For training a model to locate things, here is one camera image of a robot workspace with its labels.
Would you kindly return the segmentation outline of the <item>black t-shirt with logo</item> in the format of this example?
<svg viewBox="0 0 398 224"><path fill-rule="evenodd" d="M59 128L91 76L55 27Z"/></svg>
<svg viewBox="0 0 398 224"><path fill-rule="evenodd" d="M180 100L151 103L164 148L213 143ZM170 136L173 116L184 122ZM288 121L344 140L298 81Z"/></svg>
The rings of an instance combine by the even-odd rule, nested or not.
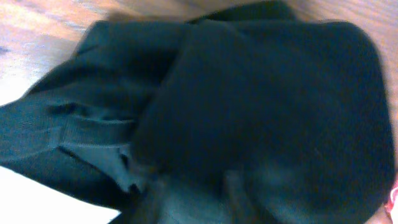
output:
<svg viewBox="0 0 398 224"><path fill-rule="evenodd" d="M1 107L1 165L116 223L364 223L396 173L372 40L280 1L95 22Z"/></svg>

